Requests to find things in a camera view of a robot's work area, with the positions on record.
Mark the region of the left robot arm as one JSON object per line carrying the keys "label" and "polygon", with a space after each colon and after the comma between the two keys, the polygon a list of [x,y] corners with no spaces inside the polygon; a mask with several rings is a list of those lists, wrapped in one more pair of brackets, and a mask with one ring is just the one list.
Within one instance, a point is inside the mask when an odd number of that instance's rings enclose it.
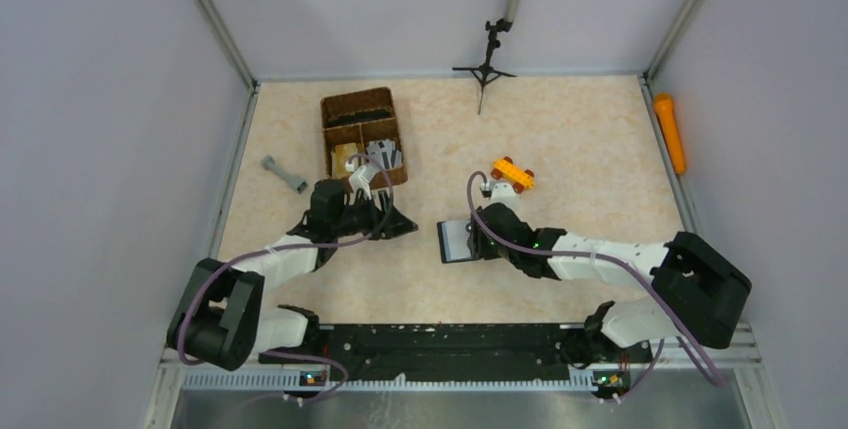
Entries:
{"label": "left robot arm", "polygon": [[167,331],[166,345],[187,365],[208,363],[234,371],[259,338],[261,307],[271,290],[323,267],[341,247],[391,240],[418,226],[394,205],[391,192],[375,197],[344,183],[317,182],[309,208],[278,241],[231,262],[200,260]]}

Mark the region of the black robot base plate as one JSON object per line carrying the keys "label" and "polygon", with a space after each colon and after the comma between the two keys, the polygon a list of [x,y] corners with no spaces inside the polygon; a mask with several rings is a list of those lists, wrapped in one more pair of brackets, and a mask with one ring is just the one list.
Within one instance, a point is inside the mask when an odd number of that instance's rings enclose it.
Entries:
{"label": "black robot base plate", "polygon": [[349,380],[491,382],[565,380],[601,364],[648,363],[650,347],[622,349],[580,324],[335,324],[308,330],[297,355],[340,363]]}

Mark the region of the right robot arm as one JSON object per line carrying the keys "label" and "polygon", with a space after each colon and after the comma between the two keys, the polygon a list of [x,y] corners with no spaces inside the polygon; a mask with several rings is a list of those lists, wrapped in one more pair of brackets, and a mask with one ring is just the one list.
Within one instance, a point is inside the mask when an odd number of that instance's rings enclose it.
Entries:
{"label": "right robot arm", "polygon": [[680,231],[665,243],[616,243],[559,228],[534,229],[503,203],[475,210],[470,232],[473,258],[505,259],[531,278],[594,280],[644,291],[638,300],[605,303],[588,318],[586,346],[600,361],[612,361],[638,342],[668,337],[726,349],[752,289],[740,269],[691,232]]}

